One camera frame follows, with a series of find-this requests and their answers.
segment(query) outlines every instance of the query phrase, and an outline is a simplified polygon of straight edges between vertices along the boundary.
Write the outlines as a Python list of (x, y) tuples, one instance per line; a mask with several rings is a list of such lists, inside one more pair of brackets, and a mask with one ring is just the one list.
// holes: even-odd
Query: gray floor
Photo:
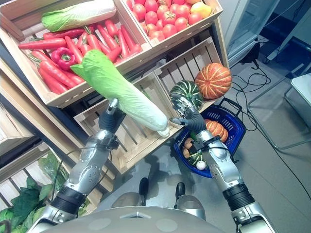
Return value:
[[(281, 79), (288, 72), (276, 63), (269, 64), (269, 67), (262, 63), (259, 65), (271, 78), (272, 83)], [(231, 72), (247, 79), (250, 74), (260, 71), (254, 71), (249, 64), (237, 64), (231, 69)], [(245, 85), (237, 77), (234, 77), (233, 80), (237, 84)], [(265, 78), (261, 76), (256, 76), (251, 80), (252, 83), (264, 81)], [(254, 107), (262, 124), (276, 139), (276, 143), (280, 144), (299, 140), (300, 132), (307, 132), (301, 118), (282, 97), (289, 86), (289, 81), (280, 84), (276, 90), (260, 98)], [(268, 87), (269, 85), (256, 92), (248, 93), (248, 101)], [(225, 96), (234, 100), (235, 94), (236, 91), (231, 89)], [(246, 111), (242, 94), (238, 96), (238, 100)], [(253, 128), (247, 116), (244, 116), (244, 123), (247, 128)], [(173, 144), (174, 139), (172, 138), (137, 163), (125, 175), (118, 177), (115, 191), (105, 197), (98, 210), (109, 208), (116, 198), (125, 192), (136, 192), (139, 181), (143, 177), (148, 177), (150, 180), (147, 205), (173, 207), (176, 184), (184, 182), (186, 194), (193, 194), (202, 202), (207, 221), (226, 233), (234, 232), (235, 225), (230, 215), (230, 209), (213, 180), (191, 173), (176, 159), (172, 149)], [(311, 143), (307, 143), (279, 152), (309, 193), (311, 193), (310, 151)], [(235, 158), (239, 160), (237, 167), (250, 192), (261, 203), (280, 233), (311, 232), (311, 201), (300, 183), (258, 130), (246, 133)]]

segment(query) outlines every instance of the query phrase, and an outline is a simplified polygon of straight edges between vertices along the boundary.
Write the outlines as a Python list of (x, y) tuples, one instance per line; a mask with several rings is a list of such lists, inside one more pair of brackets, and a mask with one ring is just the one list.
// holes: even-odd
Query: green squash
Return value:
[(170, 96), (171, 94), (182, 95), (187, 100), (189, 100), (196, 109), (199, 109), (202, 105), (202, 95), (198, 85), (193, 81), (183, 80), (176, 83), (176, 85), (170, 91)]

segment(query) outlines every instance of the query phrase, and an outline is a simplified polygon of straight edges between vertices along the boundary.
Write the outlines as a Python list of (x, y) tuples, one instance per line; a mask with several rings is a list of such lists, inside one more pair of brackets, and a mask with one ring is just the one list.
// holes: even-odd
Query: black cable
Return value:
[[(68, 156), (70, 155), (71, 153), (75, 152), (75, 151), (78, 151), (78, 150), (85, 150), (85, 149), (94, 149), (96, 148), (97, 146), (93, 146), (93, 147), (82, 147), (82, 148), (79, 148), (79, 149), (76, 149), (76, 150), (72, 150), (70, 152), (68, 152), (65, 156)], [(54, 194), (55, 194), (55, 186), (56, 186), (56, 181), (57, 181), (57, 177), (58, 177), (58, 174), (59, 174), (59, 171), (60, 171), (60, 168), (61, 168), (61, 165), (64, 161), (64, 158), (61, 159), (59, 165), (58, 165), (58, 168), (57, 168), (57, 172), (56, 172), (56, 175), (55, 175), (55, 178), (54, 178), (54, 181), (53, 181), (53, 191), (52, 191), (52, 197), (51, 197), (51, 200), (54, 199)], [(112, 161), (112, 154), (111, 154), (111, 151), (110, 151), (110, 161)], [(103, 177), (99, 180), (99, 182), (96, 184), (98, 185), (102, 180), (103, 178), (106, 176), (107, 172), (109, 171), (109, 169), (107, 168), (105, 174), (103, 175)]]

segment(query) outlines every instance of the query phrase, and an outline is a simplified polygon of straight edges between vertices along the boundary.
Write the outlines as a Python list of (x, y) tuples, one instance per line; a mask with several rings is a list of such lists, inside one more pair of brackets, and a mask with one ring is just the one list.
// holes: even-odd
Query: tomato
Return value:
[(200, 15), (200, 13), (198, 13), (198, 12), (192, 13), (189, 15), (188, 24), (192, 25), (192, 24), (195, 24), (201, 20), (202, 20), (202, 16)]
[(156, 23), (157, 23), (156, 12), (154, 12), (154, 11), (147, 12), (146, 17), (145, 17), (145, 23), (146, 23), (146, 25), (149, 23), (156, 25)]
[(174, 25), (172, 24), (167, 24), (163, 27), (163, 35), (165, 38), (168, 38), (172, 35), (174, 35), (175, 33), (177, 33), (177, 29)]
[(146, 0), (134, 0), (135, 4), (145, 4)]
[(158, 22), (156, 23), (156, 28), (158, 31), (161, 31), (163, 29), (163, 23), (162, 20), (158, 20)]
[(172, 3), (176, 3), (178, 5), (182, 5), (186, 2), (186, 0), (173, 0)]
[(167, 24), (172, 24), (174, 25), (176, 21), (176, 15), (173, 14), (172, 12), (165, 12), (164, 15), (163, 15), (163, 18), (162, 18), (162, 23), (163, 23), (163, 26), (167, 25)]
[(189, 4), (189, 3), (185, 3), (184, 6), (186, 6), (188, 8), (188, 11), (190, 12), (190, 9), (191, 9), (192, 5)]
[(137, 21), (139, 21), (138, 15), (133, 11), (133, 15), (135, 16), (135, 18), (137, 19)]
[(177, 8), (175, 14), (176, 14), (176, 18), (180, 18), (180, 17), (188, 18), (189, 17), (189, 10), (186, 6), (181, 5)]
[(148, 29), (147, 29), (147, 26), (146, 26), (145, 21), (144, 21), (144, 22), (141, 22), (140, 25), (141, 25), (141, 27), (143, 28), (143, 30), (146, 32), (146, 34), (148, 34)]
[(157, 5), (167, 5), (168, 8), (171, 7), (172, 0), (157, 0)]
[(126, 0), (126, 4), (128, 5), (128, 8), (130, 8), (130, 10), (133, 10), (133, 3), (132, 0)]
[(181, 18), (178, 18), (176, 21), (175, 21), (175, 27), (176, 27), (176, 30), (179, 32), (185, 28), (188, 27), (188, 23), (187, 23), (187, 20), (183, 17)]
[(179, 7), (178, 4), (172, 4), (170, 7), (170, 12), (172, 12), (173, 14), (176, 14), (177, 8)]
[(151, 33), (150, 38), (151, 39), (157, 38), (159, 41), (162, 41), (165, 39), (162, 31), (156, 31), (156, 32)]
[(156, 2), (156, 0), (146, 0), (145, 8), (146, 8), (147, 12), (149, 12), (149, 11), (156, 12), (157, 11), (157, 2)]
[(144, 7), (144, 5), (142, 5), (140, 3), (135, 4), (133, 6), (133, 12), (135, 12), (137, 14), (139, 21), (142, 21), (145, 19), (146, 8)]
[(147, 35), (150, 35), (151, 33), (157, 31), (156, 25), (149, 23), (146, 25), (147, 27)]
[(160, 5), (156, 11), (157, 18), (162, 19), (165, 12), (170, 11), (166, 5)]

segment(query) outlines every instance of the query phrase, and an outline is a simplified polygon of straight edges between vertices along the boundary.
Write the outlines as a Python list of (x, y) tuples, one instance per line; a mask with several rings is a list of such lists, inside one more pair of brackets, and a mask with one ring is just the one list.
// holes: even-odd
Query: small pumpkin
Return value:
[(199, 87), (193, 81), (182, 80), (171, 89), (170, 97), (172, 94), (179, 94), (189, 100), (196, 109), (200, 109), (202, 105), (202, 95)]
[(225, 142), (228, 138), (228, 131), (217, 121), (205, 120), (206, 129), (215, 137), (219, 135), (220, 140)]
[(196, 76), (195, 83), (205, 99), (216, 99), (223, 96), (231, 87), (230, 70), (220, 63), (205, 66)]

